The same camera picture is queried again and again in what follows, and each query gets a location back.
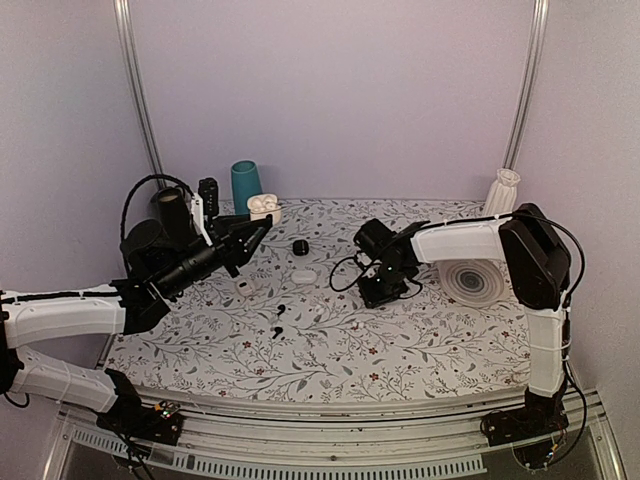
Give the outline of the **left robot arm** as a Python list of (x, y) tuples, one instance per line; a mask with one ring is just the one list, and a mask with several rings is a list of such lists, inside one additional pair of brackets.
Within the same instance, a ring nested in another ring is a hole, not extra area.
[(148, 426), (148, 412), (121, 372), (90, 370), (30, 349), (47, 339), (144, 333), (169, 314), (194, 283), (219, 268), (239, 274), (273, 225), (222, 216), (207, 228), (184, 220), (148, 219), (121, 243), (126, 278), (87, 290), (11, 294), (1, 300), (1, 391), (39, 395), (107, 414), (128, 434)]

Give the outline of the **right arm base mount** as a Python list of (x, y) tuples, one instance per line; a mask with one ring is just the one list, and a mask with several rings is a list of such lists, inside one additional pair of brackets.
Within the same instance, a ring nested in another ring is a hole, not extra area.
[(490, 446), (529, 440), (566, 429), (569, 421), (563, 410), (547, 414), (540, 408), (526, 406), (511, 410), (494, 410), (480, 421), (480, 431)]

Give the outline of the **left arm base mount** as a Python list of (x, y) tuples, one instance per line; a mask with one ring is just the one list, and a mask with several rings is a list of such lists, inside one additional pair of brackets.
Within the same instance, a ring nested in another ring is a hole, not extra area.
[(138, 400), (119, 398), (107, 412), (97, 413), (96, 425), (123, 437), (176, 446), (184, 420), (166, 405), (146, 407)]

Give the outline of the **beige earbud charging case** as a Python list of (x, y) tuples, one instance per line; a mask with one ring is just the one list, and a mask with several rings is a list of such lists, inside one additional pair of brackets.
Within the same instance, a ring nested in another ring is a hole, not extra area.
[(277, 225), (282, 218), (282, 206), (275, 194), (258, 194), (251, 196), (247, 202), (250, 220), (256, 221), (271, 217), (272, 223)]

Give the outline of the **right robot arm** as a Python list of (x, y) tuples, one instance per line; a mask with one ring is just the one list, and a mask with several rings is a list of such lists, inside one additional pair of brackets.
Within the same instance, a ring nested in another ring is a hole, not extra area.
[(414, 222), (399, 232), (373, 219), (360, 227), (354, 243), (380, 263), (373, 276), (361, 275), (357, 280), (369, 308), (399, 299), (421, 264), (504, 262), (529, 327), (530, 380), (517, 427), (524, 435), (537, 436), (554, 422), (567, 385), (564, 360), (570, 338), (571, 256), (535, 204), (478, 219)]

